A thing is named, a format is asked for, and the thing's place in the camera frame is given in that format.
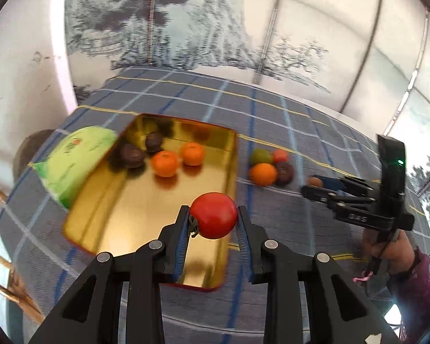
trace human hand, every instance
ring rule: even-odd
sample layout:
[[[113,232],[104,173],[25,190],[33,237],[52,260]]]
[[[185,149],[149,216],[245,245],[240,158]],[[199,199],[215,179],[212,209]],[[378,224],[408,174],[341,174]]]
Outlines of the human hand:
[[[385,243],[372,244],[372,239],[373,230],[365,229],[362,237],[363,249],[368,255],[379,257]],[[408,271],[411,268],[415,254],[404,230],[400,230],[398,239],[395,242],[387,245],[381,258],[389,260],[389,274],[397,274],[402,271]]]

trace pink string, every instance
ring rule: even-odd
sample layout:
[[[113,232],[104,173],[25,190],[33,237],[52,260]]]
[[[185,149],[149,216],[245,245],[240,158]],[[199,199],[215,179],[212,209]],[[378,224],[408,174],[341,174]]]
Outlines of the pink string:
[[[372,277],[372,275],[373,275],[373,272],[371,271],[366,277],[363,277],[363,278],[357,278],[357,277],[355,277],[352,280],[353,280],[354,283],[357,283],[357,282],[366,282],[366,281],[368,281]]]

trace chocolate truffle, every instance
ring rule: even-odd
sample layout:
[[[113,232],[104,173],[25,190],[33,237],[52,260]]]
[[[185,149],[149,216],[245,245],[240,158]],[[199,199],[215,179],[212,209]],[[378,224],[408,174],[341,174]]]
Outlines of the chocolate truffle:
[[[147,153],[156,154],[158,151],[161,151],[162,140],[163,138],[161,133],[152,132],[147,134],[147,138],[145,139]]]
[[[143,166],[145,154],[132,143],[125,143],[120,148],[120,158],[126,168],[138,168]]]
[[[291,164],[279,161],[275,164],[275,168],[277,170],[277,179],[275,181],[277,186],[285,186],[293,181],[294,169]]]

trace pivot screw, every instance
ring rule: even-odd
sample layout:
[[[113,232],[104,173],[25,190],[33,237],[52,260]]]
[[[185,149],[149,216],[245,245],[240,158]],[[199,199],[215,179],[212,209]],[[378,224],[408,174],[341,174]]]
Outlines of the pivot screw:
[[[323,252],[320,252],[317,255],[317,260],[320,262],[328,262],[330,261],[330,256],[328,256],[327,254],[324,254]]]
[[[110,254],[108,252],[101,252],[97,255],[98,262],[106,262],[108,260],[110,260]]]
[[[162,247],[162,242],[158,239],[152,240],[150,243],[148,243],[148,247],[151,249],[160,249]]]
[[[268,239],[265,242],[265,247],[269,249],[276,249],[277,247],[279,247],[279,244],[273,239]]]

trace plaid tablecloth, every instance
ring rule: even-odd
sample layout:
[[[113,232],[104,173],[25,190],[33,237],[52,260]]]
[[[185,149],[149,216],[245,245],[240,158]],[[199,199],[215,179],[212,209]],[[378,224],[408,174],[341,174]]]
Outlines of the plaid tablecloth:
[[[361,230],[333,220],[322,205],[304,200],[299,187],[313,174],[346,173],[380,177],[376,144],[324,113],[277,94],[233,81],[160,68],[128,68],[93,92],[60,126],[69,132],[99,125],[121,132],[133,113],[153,113],[203,120],[239,134],[237,204],[246,205],[252,221],[291,250],[307,255],[342,255],[340,264],[358,275],[363,264]],[[34,161],[44,160],[63,138],[55,132]],[[286,188],[260,188],[248,181],[248,156],[257,147],[291,150],[296,178]],[[414,238],[430,250],[430,230],[410,187],[407,202],[416,217]],[[92,260],[72,246],[61,228],[67,212],[27,168],[8,199],[11,213],[0,215],[3,241],[44,314]],[[239,253],[231,250],[224,285],[203,293],[163,287],[162,310],[168,343],[261,343],[266,287],[247,283]],[[302,288],[303,329],[308,329]],[[124,342],[124,330],[120,330]]]

